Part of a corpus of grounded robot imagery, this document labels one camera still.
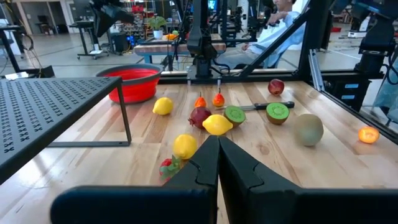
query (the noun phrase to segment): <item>knife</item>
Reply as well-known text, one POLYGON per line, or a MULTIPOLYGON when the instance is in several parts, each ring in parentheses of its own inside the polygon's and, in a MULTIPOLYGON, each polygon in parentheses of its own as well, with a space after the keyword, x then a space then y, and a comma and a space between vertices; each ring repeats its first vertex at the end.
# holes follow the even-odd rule
MULTIPOLYGON (((283 105, 287 106, 289 109, 290 108, 294 108, 294 102, 292 102, 292 101, 280 102, 280 103, 282 103, 283 105)), ((244 111, 247 111, 247 110, 265 110, 265 109, 267 109, 267 106, 269 104, 270 103, 255 103, 255 104, 253 104, 251 106, 239 106, 238 108, 241 108, 244 111)), ((225 110, 225 108, 226 108, 226 106, 223 106, 223 107, 220 107, 220 108, 216 108, 216 110, 225 110)))

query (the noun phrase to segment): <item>red bowl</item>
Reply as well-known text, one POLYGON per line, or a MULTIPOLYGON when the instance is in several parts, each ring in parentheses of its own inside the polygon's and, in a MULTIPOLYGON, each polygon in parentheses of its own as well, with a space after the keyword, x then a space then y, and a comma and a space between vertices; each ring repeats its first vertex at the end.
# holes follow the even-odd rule
MULTIPOLYGON (((152 64, 122 65, 99 72, 97 77, 121 77, 125 103, 139 103, 155 96, 156 85, 163 68, 152 64)), ((118 90, 109 94, 109 98, 119 103, 118 90)))

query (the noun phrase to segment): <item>yellow lemon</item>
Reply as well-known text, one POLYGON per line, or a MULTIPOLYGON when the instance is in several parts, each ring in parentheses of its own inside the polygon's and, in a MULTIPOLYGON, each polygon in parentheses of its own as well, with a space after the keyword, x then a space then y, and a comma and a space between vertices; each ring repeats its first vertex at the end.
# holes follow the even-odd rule
POLYGON ((159 98, 154 105, 153 113, 159 115, 167 115, 173 110, 173 101, 167 97, 159 98))
POLYGON ((173 152, 178 158, 190 159, 197 149, 197 140, 189 134, 180 134, 174 140, 173 152))
POLYGON ((202 125, 210 134, 214 135, 225 134, 233 127, 233 124, 220 114, 210 115, 202 122, 202 125))

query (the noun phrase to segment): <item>wooden table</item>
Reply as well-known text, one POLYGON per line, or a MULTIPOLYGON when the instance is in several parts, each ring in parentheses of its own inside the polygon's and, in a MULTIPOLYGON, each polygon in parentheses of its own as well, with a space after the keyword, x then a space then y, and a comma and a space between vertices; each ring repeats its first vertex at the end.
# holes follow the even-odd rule
MULTIPOLYGON (((302 187, 396 188, 398 146, 381 136, 373 145, 358 141, 360 120, 303 82, 287 82, 281 97, 271 96, 267 83, 221 86, 226 102, 294 101, 295 108, 282 126, 270 124, 264 111, 248 111, 247 121, 226 134, 237 145, 302 187), (298 145, 292 138, 296 117, 319 116, 325 133, 315 147, 298 145)), ((127 107, 132 144, 125 148, 44 149, 0 186, 0 223, 49 223, 49 208, 61 192, 76 185, 161 185, 159 165, 172 155, 174 139, 194 135, 201 144, 209 135, 189 125, 187 118, 199 92, 208 103, 215 85, 159 85, 156 98, 174 101, 170 116, 152 113, 156 98, 127 107)), ((60 136, 59 141, 125 138, 119 106, 100 101, 60 136)), ((218 223, 228 223, 219 187, 218 223)))
MULTIPOLYGON (((211 39, 221 40, 221 37, 219 34, 212 34, 211 39)), ((159 42, 159 41, 164 41, 164 40, 153 40, 153 42, 159 42)), ((222 54, 226 50, 225 43, 214 43, 213 47, 216 49, 218 54, 222 54)), ((134 47, 134 53, 136 53, 139 56, 143 56, 145 63, 152 63, 153 55, 167 55, 167 54, 173 55, 174 54, 174 46, 171 45, 171 42, 169 45, 167 45, 167 44, 138 45, 138 46, 134 47)), ((178 53, 178 55, 190 55, 190 52, 188 51, 186 44, 180 44, 177 47, 177 53, 178 53)))

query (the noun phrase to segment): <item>perforated metal shelf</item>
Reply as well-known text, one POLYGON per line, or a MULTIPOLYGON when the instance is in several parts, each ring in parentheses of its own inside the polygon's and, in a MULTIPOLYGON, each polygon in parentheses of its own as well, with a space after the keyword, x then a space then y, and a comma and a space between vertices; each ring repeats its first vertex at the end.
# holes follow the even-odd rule
MULTIPOLYGON (((120 78, 0 81, 0 184, 115 88, 121 92, 120 78)), ((123 97, 121 102, 123 118, 128 124, 123 97)), ((117 143, 122 146, 129 142, 117 143)), ((55 146, 68 144, 57 142, 55 146)))

